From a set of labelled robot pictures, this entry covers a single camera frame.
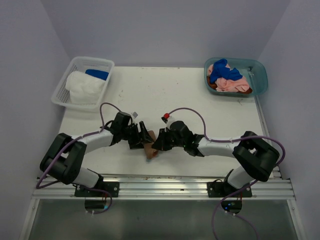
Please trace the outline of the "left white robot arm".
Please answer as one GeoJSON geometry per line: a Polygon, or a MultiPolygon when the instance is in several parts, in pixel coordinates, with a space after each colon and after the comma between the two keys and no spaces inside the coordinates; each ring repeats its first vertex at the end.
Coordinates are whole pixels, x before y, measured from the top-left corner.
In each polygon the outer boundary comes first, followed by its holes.
{"type": "Polygon", "coordinates": [[[154,139],[143,121],[135,123],[130,114],[119,111],[115,118],[94,132],[80,136],[58,134],[40,163],[42,176],[36,189],[46,188],[42,184],[46,176],[56,183],[73,185],[77,197],[113,197],[117,188],[104,182],[101,174],[82,166],[84,156],[100,148],[111,147],[120,141],[127,141],[130,149],[142,149],[154,139]]]}

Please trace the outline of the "orange brown patterned towel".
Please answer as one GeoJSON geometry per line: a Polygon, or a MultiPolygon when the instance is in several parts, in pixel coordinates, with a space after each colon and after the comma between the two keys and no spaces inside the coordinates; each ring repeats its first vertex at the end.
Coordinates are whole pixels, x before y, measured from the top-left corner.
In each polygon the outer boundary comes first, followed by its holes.
{"type": "Polygon", "coordinates": [[[148,134],[152,138],[151,143],[144,143],[143,148],[146,155],[146,159],[149,161],[158,156],[159,151],[152,148],[153,143],[156,141],[156,135],[153,130],[148,130],[148,134]]]}

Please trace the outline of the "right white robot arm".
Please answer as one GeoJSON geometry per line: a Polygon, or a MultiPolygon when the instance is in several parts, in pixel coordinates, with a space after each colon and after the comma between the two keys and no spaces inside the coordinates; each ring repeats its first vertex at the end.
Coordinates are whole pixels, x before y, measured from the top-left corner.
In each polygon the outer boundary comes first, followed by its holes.
{"type": "Polygon", "coordinates": [[[210,198],[251,197],[252,181],[267,182],[276,166],[280,153],[252,131],[246,131],[235,140],[210,141],[203,134],[195,134],[183,121],[174,121],[159,130],[152,147],[169,151],[180,147],[193,157],[220,156],[236,159],[240,166],[232,169],[224,180],[207,183],[210,198]]]}

